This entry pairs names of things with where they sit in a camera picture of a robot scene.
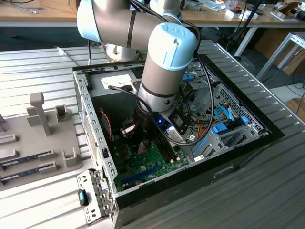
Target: metal bracket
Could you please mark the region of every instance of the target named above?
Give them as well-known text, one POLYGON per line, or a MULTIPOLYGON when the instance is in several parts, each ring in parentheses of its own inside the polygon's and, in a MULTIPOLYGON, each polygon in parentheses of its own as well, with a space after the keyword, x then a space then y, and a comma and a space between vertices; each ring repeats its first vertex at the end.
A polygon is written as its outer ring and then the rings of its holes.
POLYGON ((113 212, 113 199, 106 178, 101 171, 86 170, 77 176, 79 189, 85 190, 88 205, 84 208, 88 224, 113 212))

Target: cardboard box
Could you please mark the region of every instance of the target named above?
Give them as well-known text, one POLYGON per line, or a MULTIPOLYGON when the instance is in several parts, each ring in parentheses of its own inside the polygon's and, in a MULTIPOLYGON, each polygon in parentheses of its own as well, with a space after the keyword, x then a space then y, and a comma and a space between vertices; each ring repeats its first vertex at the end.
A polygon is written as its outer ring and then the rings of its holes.
POLYGON ((294 8, 297 8, 299 4, 300 4, 299 2, 287 3, 284 6, 276 9, 274 13, 276 16, 283 19, 295 18, 295 15, 292 14, 290 11, 294 8))
POLYGON ((80 1, 81 0, 40 0, 40 5, 70 13, 76 13, 80 1))
MULTIPOLYGON (((301 98, 294 98, 289 100, 288 102, 286 102, 285 104, 290 108, 290 110, 292 110, 294 113, 296 113, 297 108, 299 107, 301 98)), ((305 121, 305 98, 303 99, 300 109, 297 113, 297 115, 303 120, 305 121)))
MULTIPOLYGON (((305 28, 267 28, 263 33, 262 37, 257 41, 255 49, 257 49, 261 54, 263 54, 266 58, 269 59, 273 55, 275 50, 278 48, 278 46, 283 42, 289 32, 305 32, 305 28)), ((284 49, 284 51, 276 59, 274 64, 278 65, 283 60, 283 58, 287 56, 287 54, 293 48, 294 45, 294 42, 290 42, 288 46, 284 49)), ((283 71, 288 75, 291 75, 295 70, 295 75, 304 73, 304 57, 305 50, 302 50, 296 57, 291 60, 289 66, 287 68, 284 68, 283 71)))

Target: desk leg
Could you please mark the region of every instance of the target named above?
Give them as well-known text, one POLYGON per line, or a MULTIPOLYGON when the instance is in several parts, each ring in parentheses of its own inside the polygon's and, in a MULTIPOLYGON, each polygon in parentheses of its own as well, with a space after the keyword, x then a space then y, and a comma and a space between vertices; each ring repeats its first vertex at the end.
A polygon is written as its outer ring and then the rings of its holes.
POLYGON ((236 50, 236 53, 234 54, 234 56, 241 56, 242 55, 244 49, 247 47, 249 41, 251 40, 251 38, 255 34, 256 30, 257 30, 257 27, 251 27, 249 29, 249 31, 245 35, 243 41, 241 42, 238 49, 236 50))
POLYGON ((294 47, 290 50, 290 52, 287 54, 287 56, 284 57, 284 59, 280 62, 280 64, 277 66, 278 69, 283 68, 287 61, 290 60, 290 58, 294 55, 295 51, 299 48, 300 46, 298 44, 295 44, 294 47))
POLYGON ((292 36, 292 33, 289 33, 286 38, 283 40, 283 42, 280 44, 280 46, 276 49, 276 51, 272 54, 270 59, 267 61, 267 63, 264 65, 264 67, 261 69, 261 71, 257 74, 256 78, 260 80, 265 73, 269 70, 271 65, 276 61, 279 55, 281 55, 282 51, 287 47, 287 45, 290 42, 290 38, 292 36))

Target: white label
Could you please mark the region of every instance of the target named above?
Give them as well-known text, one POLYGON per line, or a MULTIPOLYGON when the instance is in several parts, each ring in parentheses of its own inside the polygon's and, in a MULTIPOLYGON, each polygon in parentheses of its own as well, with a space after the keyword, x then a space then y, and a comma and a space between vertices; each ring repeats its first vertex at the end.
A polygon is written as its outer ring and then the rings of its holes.
POLYGON ((194 135, 190 135, 189 139, 193 141, 193 140, 195 140, 195 136, 194 135))
POLYGON ((123 87, 126 85, 131 85, 131 78, 128 74, 126 75, 117 75, 117 76, 111 76, 111 77, 105 77, 102 78, 102 84, 106 90, 108 90, 108 86, 117 86, 117 87, 123 87))
POLYGON ((204 159, 204 156, 202 156, 202 155, 194 158, 195 161, 200 161, 202 159, 204 159))
POLYGON ((1 166, 9 166, 9 165, 14 165, 14 164, 17 164, 18 161, 12 161, 12 162, 9 162, 9 163, 6 163, 6 164, 2 164, 1 166))
POLYGON ((18 177, 19 177, 19 175, 14 175, 14 176, 11 176, 11 177, 3 178, 3 179, 1 179, 1 181, 10 180, 10 179, 18 178, 18 177))
POLYGON ((305 11, 305 2, 302 2, 302 4, 299 6, 301 10, 305 11))

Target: black cable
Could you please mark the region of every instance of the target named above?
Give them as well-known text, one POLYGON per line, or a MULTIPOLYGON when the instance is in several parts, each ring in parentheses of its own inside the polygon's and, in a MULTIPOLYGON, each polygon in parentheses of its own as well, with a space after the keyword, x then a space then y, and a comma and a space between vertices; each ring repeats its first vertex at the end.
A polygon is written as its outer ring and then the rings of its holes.
POLYGON ((238 26, 237 26, 237 29, 236 29, 236 32, 238 31, 238 29, 239 29, 239 27, 240 27, 240 25, 242 24, 242 21, 243 21, 243 18, 244 18, 244 13, 246 12, 246 10, 247 10, 247 2, 246 2, 246 5, 244 6, 244 12, 243 12, 243 15, 242 15, 242 18, 240 19, 240 22, 239 22, 239 24, 238 24, 238 26))
POLYGON ((303 55, 300 55, 297 59, 295 59, 295 61, 291 62, 293 60, 293 58, 283 67, 281 67, 276 73, 274 73, 272 76, 268 77, 267 79, 264 79, 262 81, 262 83, 266 82, 267 80, 270 80, 272 77, 274 77, 276 74, 278 74, 281 70, 283 70, 286 67, 289 67, 291 64, 295 63, 296 61, 298 61, 303 55))
POLYGON ((258 0, 256 2, 256 4, 254 5, 250 15, 248 16, 247 20, 245 21, 242 30, 238 33, 237 39, 236 41, 233 43, 233 45, 231 46, 231 48, 229 49, 229 52, 231 52, 234 48, 234 46, 238 43, 239 39, 242 37, 242 34, 246 31, 247 26, 249 24, 249 22, 251 21, 253 15, 255 14, 256 10, 258 9, 258 7, 260 6, 260 4, 262 3, 263 0, 258 0))
POLYGON ((88 60, 88 65, 91 63, 91 47, 90 47, 90 40, 88 39, 88 51, 89 51, 89 60, 88 60))
POLYGON ((301 98, 301 101, 300 101, 300 103, 299 103, 299 106, 298 106, 298 108, 297 108, 297 110, 296 110, 296 115, 297 115, 297 113, 298 113, 299 110, 300 110, 300 107, 301 107, 301 104, 302 104, 302 101, 303 101, 304 96, 305 96, 305 92, 303 93, 302 98, 301 98))
MULTIPOLYGON (((194 89, 190 90, 188 93, 186 93, 185 95, 185 98, 188 99, 189 95, 192 93, 192 92, 195 92, 194 89)), ((182 109, 183 109, 183 104, 184 104, 184 100, 183 98, 181 99, 180 101, 180 112, 182 112, 182 109)))
MULTIPOLYGON (((160 16, 159 14, 157 14, 156 12, 154 12, 153 10, 149 9, 148 7, 146 7, 145 5, 143 5, 142 3, 138 2, 137 0, 130 0, 132 1, 135 5, 137 5, 139 8, 141 8, 142 10, 158 17, 160 20, 162 20, 163 22, 168 22, 164 17, 160 16)), ((207 79, 207 82, 208 82, 208 87, 209 87, 209 91, 210 91, 210 98, 211 98, 211 118, 210 118, 210 122, 209 122, 209 125, 207 126, 207 131, 205 132, 205 134, 203 134, 200 138, 198 138, 196 141, 192 142, 192 143, 180 143, 180 142, 176 142, 176 141, 173 141, 170 137, 168 137, 163 131, 162 129, 158 126, 158 123, 156 122, 156 120, 154 119, 154 117, 152 116, 152 119, 155 123, 155 125, 157 126, 158 130, 161 132, 161 134, 169 141, 179 145, 179 146, 191 146, 191 145, 194 145, 194 144, 197 144, 198 142, 200 142, 201 140, 203 140, 206 136, 207 133, 209 133, 211 127, 212 127, 212 124, 213 124, 213 120, 214 120, 214 95, 213 95, 213 89, 212 89, 212 84, 211 84, 211 80, 210 80, 210 76, 208 74, 208 71, 203 63, 203 61, 200 59, 200 56, 199 54, 197 53, 198 49, 199 49, 199 46, 200 46, 200 42, 201 42, 201 34, 200 34, 200 31, 199 29, 192 23, 190 22, 187 22, 187 21, 181 21, 182 23, 185 23, 187 25, 190 25, 192 26, 196 32, 197 32, 197 36, 198 36, 198 40, 197 40, 197 46, 196 46, 196 49, 195 49, 195 57, 197 57, 202 69, 203 69, 203 72, 206 76, 206 79, 207 79)), ((131 96, 139 99, 139 101, 143 101, 143 104, 145 104, 146 106, 146 109, 149 111, 150 110, 150 114, 152 115, 152 110, 150 109, 150 107, 144 102, 144 100, 142 100, 141 98, 139 98, 138 96, 136 96, 135 94, 127 91, 127 90, 124 90, 122 88, 118 88, 118 87, 113 87, 112 88, 116 88, 118 91, 122 91, 122 92, 126 92, 128 94, 130 94, 131 96)))
POLYGON ((191 26, 192 28, 194 28, 196 30, 196 33, 197 33, 197 45, 196 45, 196 48, 195 48, 195 52, 198 52, 198 49, 200 47, 200 42, 201 42, 201 33, 200 33, 200 30, 197 28, 197 26, 195 26, 194 24, 188 22, 188 21, 184 21, 184 20, 180 20, 183 24, 186 24, 186 25, 189 25, 191 26))
POLYGON ((300 96, 301 97, 301 95, 300 94, 298 94, 298 93, 296 93, 294 90, 292 90, 290 87, 288 87, 288 86, 286 86, 290 91, 292 91, 293 93, 295 93, 296 95, 298 95, 298 96, 300 96))
POLYGON ((190 108, 189 103, 187 102, 186 97, 184 96, 184 93, 183 93, 183 91, 182 91, 181 86, 179 87, 179 92, 180 92, 180 95, 181 95, 181 97, 182 97, 183 101, 184 101, 184 102, 185 102, 185 104, 186 104, 186 107, 187 107, 187 113, 189 113, 189 115, 190 115, 190 114, 191 114, 191 108, 190 108))
POLYGON ((141 12, 140 9, 132 1, 130 1, 130 4, 135 8, 136 11, 141 12))
POLYGON ((8 0, 1 0, 4 2, 9 2, 9 3, 17 3, 17 4, 24 4, 24 3, 30 3, 32 1, 36 1, 36 0, 30 0, 30 1, 25 1, 25 2, 18 2, 18 1, 8 1, 8 0))
MULTIPOLYGON (((242 15, 242 18, 240 19, 240 21, 239 21, 239 24, 238 24, 238 26, 237 26, 237 29, 236 29, 236 32, 238 31, 238 29, 239 29, 239 27, 240 27, 240 25, 241 25, 241 23, 242 23, 242 21, 243 21, 243 18, 244 18, 244 13, 246 12, 246 10, 247 10, 247 2, 246 2, 246 5, 244 6, 244 12, 243 12, 243 15, 242 15)), ((228 51, 228 47, 229 47, 229 44, 230 43, 232 43, 235 39, 236 39, 236 37, 238 36, 238 34, 235 32, 235 36, 232 38, 232 40, 230 41, 230 42, 228 42, 227 43, 227 46, 226 46, 226 50, 228 51)))
POLYGON ((154 122, 154 124, 156 125, 157 129, 160 131, 160 133, 163 135, 163 137, 165 137, 167 140, 175 143, 176 145, 179 145, 179 146, 191 146, 191 145, 194 145, 194 144, 197 144, 199 143, 201 140, 203 140, 206 136, 206 134, 208 133, 208 131, 205 132, 205 134, 203 136, 201 136, 200 138, 198 138, 197 140, 191 142, 191 143, 181 143, 181 142, 176 142, 174 140, 172 140, 169 136, 167 136, 164 131, 161 129, 161 127, 158 125, 155 117, 154 117, 154 112, 151 110, 151 108, 149 107, 149 105, 143 100, 141 99, 139 96, 135 95, 134 93, 130 92, 130 91, 127 91, 126 89, 123 89, 123 88, 120 88, 120 87, 116 87, 116 86, 108 86, 109 89, 111 90, 116 90, 116 91, 120 91, 120 92, 124 92, 124 93, 127 93, 129 95, 131 95, 132 97, 136 98, 137 100, 140 101, 141 104, 144 105, 144 107, 147 109, 148 113, 152 116, 152 121, 154 122))
POLYGON ((301 66, 301 63, 305 60, 305 57, 303 58, 303 60, 301 60, 299 66, 297 66, 297 68, 294 70, 293 74, 292 74, 292 84, 294 85, 295 88, 297 89, 301 89, 301 88, 304 88, 305 89, 305 82, 304 81, 298 81, 295 83, 295 72, 297 72, 298 68, 301 66), (296 84, 297 83, 301 83, 302 84, 302 87, 297 87, 296 84))
POLYGON ((164 17, 162 17, 161 15, 157 14, 155 11, 151 10, 150 8, 148 8, 147 6, 145 6, 144 4, 138 2, 137 0, 130 0, 130 2, 132 2, 133 4, 137 5, 139 8, 141 8, 142 10, 146 11, 147 13, 150 13, 154 16, 156 16, 157 18, 159 18, 161 21, 163 22, 168 22, 167 19, 165 19, 164 17))

